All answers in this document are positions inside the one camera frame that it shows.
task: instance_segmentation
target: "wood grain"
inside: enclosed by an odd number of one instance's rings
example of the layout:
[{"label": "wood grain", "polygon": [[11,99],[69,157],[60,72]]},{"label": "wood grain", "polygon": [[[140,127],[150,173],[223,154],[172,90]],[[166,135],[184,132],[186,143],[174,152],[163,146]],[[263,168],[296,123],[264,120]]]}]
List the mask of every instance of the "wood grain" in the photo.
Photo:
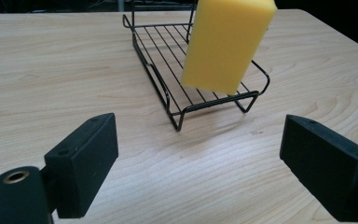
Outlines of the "wood grain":
[{"label": "wood grain", "polygon": [[[188,12],[139,13],[186,22]],[[271,85],[243,115],[220,105],[177,133],[120,13],[0,15],[0,174],[114,112],[119,157],[87,215],[55,223],[337,223],[279,159],[286,114],[358,144],[358,44],[279,10],[255,60]]]}]

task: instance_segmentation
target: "yellow rectangular object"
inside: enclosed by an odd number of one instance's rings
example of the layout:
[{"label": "yellow rectangular object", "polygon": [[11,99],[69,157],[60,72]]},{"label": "yellow rectangular object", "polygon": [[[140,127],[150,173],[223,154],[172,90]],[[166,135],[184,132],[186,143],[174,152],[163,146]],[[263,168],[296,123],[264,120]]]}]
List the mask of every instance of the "yellow rectangular object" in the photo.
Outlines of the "yellow rectangular object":
[{"label": "yellow rectangular object", "polygon": [[273,0],[199,0],[182,85],[235,94],[276,10]]}]

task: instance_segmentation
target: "rack wire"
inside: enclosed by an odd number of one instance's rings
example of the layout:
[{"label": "rack wire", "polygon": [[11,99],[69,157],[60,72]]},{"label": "rack wire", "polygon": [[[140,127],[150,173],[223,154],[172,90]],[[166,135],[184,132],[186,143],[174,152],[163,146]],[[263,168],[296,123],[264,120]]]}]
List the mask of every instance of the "rack wire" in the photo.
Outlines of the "rack wire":
[{"label": "rack wire", "polygon": [[241,112],[247,113],[270,83],[269,74],[252,61],[253,66],[249,66],[235,95],[202,91],[181,85],[196,6],[195,0],[189,21],[184,23],[135,25],[134,0],[131,6],[131,21],[123,15],[123,25],[131,29],[132,44],[177,132],[182,129],[185,114],[214,105],[233,102]]}]

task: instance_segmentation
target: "black object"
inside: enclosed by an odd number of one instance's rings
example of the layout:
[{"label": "black object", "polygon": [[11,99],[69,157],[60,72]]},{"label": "black object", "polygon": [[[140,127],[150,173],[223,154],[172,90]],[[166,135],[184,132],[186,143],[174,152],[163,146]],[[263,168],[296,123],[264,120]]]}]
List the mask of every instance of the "black object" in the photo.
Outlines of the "black object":
[{"label": "black object", "polygon": [[86,215],[118,156],[114,114],[87,120],[45,155],[46,167],[0,175],[0,224],[53,223]]},{"label": "black object", "polygon": [[280,156],[336,220],[358,222],[358,145],[314,120],[287,115]]},{"label": "black object", "polygon": [[[253,91],[243,82],[237,94],[231,96],[189,90],[181,85],[180,76],[184,66],[182,59],[186,56],[196,5],[197,0],[194,0],[189,22],[184,23],[135,25],[135,9],[140,10],[143,6],[136,6],[134,0],[131,1],[131,21],[123,15],[123,25],[131,29],[132,44],[177,132],[182,128],[186,113],[214,105],[235,102],[241,112],[247,113],[257,97],[269,86],[269,75],[254,61],[252,65],[266,79],[266,84],[260,87],[261,91]],[[240,103],[244,99],[249,99],[246,107]]]}]

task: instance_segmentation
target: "dark background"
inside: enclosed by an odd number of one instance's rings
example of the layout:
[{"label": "dark background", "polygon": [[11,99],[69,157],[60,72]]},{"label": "dark background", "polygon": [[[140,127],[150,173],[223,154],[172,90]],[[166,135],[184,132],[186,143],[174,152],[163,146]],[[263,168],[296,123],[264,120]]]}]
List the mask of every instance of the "dark background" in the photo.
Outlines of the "dark background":
[{"label": "dark background", "polygon": [[[193,0],[136,0],[137,5],[172,10],[188,9]],[[309,12],[358,43],[358,0],[275,0],[278,8]],[[125,0],[124,10],[131,9]],[[117,0],[0,0],[0,13],[49,13],[118,11]]]}]

